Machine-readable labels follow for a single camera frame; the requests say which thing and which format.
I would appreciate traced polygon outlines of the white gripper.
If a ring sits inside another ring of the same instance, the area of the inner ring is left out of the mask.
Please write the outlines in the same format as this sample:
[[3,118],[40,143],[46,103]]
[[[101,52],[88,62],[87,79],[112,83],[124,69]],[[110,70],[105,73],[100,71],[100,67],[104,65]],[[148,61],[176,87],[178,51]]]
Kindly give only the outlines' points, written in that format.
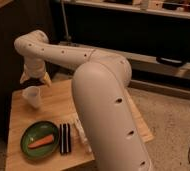
[[30,78],[42,79],[42,82],[48,87],[52,84],[49,74],[46,73],[45,62],[39,58],[24,58],[24,72],[21,75],[20,84]]

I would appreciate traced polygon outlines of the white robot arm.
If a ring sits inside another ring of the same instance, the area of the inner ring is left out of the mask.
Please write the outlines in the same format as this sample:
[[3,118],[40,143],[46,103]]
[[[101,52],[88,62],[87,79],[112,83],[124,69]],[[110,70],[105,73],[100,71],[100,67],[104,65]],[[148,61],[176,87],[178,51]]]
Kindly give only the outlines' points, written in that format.
[[24,57],[21,82],[38,78],[50,85],[46,62],[74,71],[72,97],[99,171],[154,171],[129,105],[126,88],[132,70],[125,57],[97,48],[52,45],[41,30],[16,38],[14,47]]

